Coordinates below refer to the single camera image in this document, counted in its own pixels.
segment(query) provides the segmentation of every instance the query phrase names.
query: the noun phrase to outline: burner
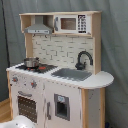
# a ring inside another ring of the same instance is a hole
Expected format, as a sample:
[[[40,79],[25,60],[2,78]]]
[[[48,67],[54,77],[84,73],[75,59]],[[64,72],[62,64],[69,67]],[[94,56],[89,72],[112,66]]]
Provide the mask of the burner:
[[[25,65],[21,65],[16,68],[21,69],[21,70],[27,70],[29,72],[45,73],[45,72],[50,71],[51,69],[54,69],[56,67],[57,66],[54,66],[54,65],[39,64],[39,66],[35,67],[35,68],[28,68]]]

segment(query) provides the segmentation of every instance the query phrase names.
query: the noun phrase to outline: gray curtain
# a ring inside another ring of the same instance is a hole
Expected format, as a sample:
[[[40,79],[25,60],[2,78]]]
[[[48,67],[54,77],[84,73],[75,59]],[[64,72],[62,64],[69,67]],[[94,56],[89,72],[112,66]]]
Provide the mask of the gray curtain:
[[[106,120],[128,127],[128,0],[4,0],[11,65],[25,58],[19,13],[102,11],[102,70],[115,81],[106,88]]]
[[[3,20],[2,2],[0,1],[0,102],[8,98],[8,84],[6,75],[7,67],[8,62],[5,40],[5,28]]]

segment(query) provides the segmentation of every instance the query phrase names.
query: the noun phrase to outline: door handle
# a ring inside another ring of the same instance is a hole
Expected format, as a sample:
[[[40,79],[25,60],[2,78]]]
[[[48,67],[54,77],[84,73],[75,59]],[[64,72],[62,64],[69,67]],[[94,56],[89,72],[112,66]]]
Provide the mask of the door handle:
[[[54,27],[55,27],[55,30],[56,30],[56,31],[58,31],[58,27],[57,27],[57,24],[56,24],[57,21],[58,21],[58,17],[56,17],[56,18],[54,19]]]
[[[48,120],[51,120],[51,115],[49,114],[50,102],[47,103],[47,117]]]
[[[19,93],[20,95],[22,95],[22,96],[32,97],[32,94],[26,94],[26,93],[24,93],[24,92],[22,92],[22,91],[18,91],[18,93]]]

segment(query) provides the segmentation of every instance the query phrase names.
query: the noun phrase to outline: toy stove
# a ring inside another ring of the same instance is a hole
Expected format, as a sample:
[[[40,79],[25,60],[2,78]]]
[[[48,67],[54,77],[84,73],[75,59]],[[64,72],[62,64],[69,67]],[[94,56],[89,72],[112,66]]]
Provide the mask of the toy stove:
[[[26,67],[24,64],[23,65],[20,65],[16,68],[18,69],[21,69],[21,70],[27,70],[27,71],[30,71],[30,72],[36,72],[36,73],[46,73],[54,68],[56,68],[57,66],[54,66],[54,65],[48,65],[48,64],[39,64],[38,67],[35,67],[35,68],[28,68]]]
[[[15,71],[9,72],[11,95],[13,105],[13,118],[23,115],[32,120],[36,128],[42,127],[43,115],[45,114],[45,80],[37,77],[57,66],[39,64],[38,67],[28,68],[24,64],[15,66]]]

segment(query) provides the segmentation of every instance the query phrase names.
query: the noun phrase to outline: faucet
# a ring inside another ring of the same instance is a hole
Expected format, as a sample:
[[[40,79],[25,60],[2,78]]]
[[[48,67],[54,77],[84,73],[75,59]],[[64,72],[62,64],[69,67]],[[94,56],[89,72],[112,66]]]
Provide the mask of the faucet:
[[[83,54],[86,54],[86,55],[88,56],[88,58],[89,58],[89,60],[90,60],[90,65],[93,65],[92,56],[91,56],[88,52],[82,51],[82,52],[80,52],[80,53],[78,54],[78,63],[75,65],[75,67],[77,68],[77,70],[83,70],[83,69],[85,69],[85,62],[84,62],[84,64],[82,64],[82,63],[80,62],[81,55],[83,55]]]

